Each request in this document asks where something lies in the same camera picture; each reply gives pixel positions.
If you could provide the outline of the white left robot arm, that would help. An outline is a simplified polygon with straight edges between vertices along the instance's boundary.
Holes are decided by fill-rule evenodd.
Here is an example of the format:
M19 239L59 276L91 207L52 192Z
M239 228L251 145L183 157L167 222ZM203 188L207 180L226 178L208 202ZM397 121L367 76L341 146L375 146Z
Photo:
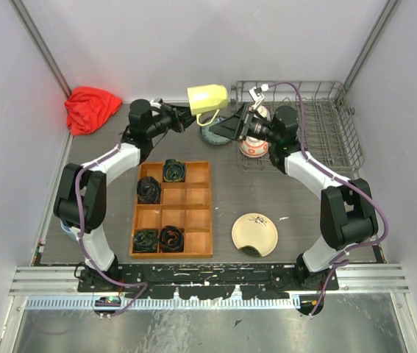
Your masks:
M188 106L163 100L134 100L128 124L110 151L84 164L67 164L61 174L53 213L73 232L83 254L85 270L103 291L121 284L118 258L104 232L107 187L145 162L153 139L169 131L184 132L196 118Z

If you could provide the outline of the yellow green ceramic mug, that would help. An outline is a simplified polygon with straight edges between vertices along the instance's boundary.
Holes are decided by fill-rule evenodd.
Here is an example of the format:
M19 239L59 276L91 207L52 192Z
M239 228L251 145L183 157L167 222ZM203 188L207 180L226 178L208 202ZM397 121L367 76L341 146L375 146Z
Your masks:
M223 85L194 86L187 89L187 94L191 115L196 118L196 123L200 127L211 124L220 110L227 107L229 103L229 94ZM207 123L202 123L201 116L210 112L213 113L212 118Z

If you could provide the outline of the white purple patterned bowl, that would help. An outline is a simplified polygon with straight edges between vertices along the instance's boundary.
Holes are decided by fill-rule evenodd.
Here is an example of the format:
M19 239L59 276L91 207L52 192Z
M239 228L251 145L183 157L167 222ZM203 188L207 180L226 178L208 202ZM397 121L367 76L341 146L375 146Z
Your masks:
M264 107L263 105L260 105L260 106L257 108L257 112L256 112L256 114L257 114L258 116L260 116L260 117L262 117L262 118L266 119L267 121L270 121L270 120L271 120L271 114L270 114L269 110L268 110L266 107Z

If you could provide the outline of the light blue ceramic mug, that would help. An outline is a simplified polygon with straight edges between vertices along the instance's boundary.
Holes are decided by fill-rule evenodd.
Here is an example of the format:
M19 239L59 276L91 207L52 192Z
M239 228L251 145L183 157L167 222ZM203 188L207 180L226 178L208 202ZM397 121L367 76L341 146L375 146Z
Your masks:
M60 222L60 226L62 231L64 231L64 233L70 238L72 239L73 242L77 243L78 239L77 236L74 234L72 228L68 227L67 225L65 225L62 221Z

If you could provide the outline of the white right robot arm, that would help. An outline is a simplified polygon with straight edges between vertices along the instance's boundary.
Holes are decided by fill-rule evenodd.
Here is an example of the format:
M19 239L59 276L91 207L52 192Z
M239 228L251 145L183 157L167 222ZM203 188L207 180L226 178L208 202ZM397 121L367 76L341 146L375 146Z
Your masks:
M209 128L230 140L267 142L271 164L318 197L321 234L294 266L296 283L310 290L348 251L370 244L378 232L378 221L367 181L347 179L317 161L304 147L303 129L303 110L281 105L266 120L246 104Z

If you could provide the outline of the blue green patterned plate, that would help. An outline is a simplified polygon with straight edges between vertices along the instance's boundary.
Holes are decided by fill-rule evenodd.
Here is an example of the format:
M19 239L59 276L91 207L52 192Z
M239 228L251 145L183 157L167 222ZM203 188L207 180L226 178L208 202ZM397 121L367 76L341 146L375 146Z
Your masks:
M232 140L230 140L229 138L222 137L222 136L217 135L217 134L215 134L215 133L213 133L209 130L209 128L212 125L220 123L220 122L224 121L225 119L226 118L223 117L223 116L218 116L214 120L214 122L211 123L211 125L202 126L200 128L200 135L202 137L202 140L205 143L210 144L212 146L225 146L225 145L228 145L232 142Z

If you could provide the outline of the cream plate with flower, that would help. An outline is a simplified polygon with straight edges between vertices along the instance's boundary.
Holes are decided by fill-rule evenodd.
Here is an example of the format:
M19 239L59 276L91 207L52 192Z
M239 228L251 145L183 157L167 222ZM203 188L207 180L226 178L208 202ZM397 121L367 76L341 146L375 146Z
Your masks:
M278 231L274 222L259 213L247 213L232 226L235 247L251 257L265 257L277 246Z

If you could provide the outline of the red orange patterned bowl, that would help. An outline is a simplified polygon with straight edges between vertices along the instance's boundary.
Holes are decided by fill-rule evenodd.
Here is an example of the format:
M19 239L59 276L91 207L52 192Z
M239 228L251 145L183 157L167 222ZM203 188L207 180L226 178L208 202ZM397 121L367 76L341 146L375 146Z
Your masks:
M240 152L244 156L250 158L259 158L264 156L268 152L268 147L268 142L252 137L246 137L246 139L239 144Z

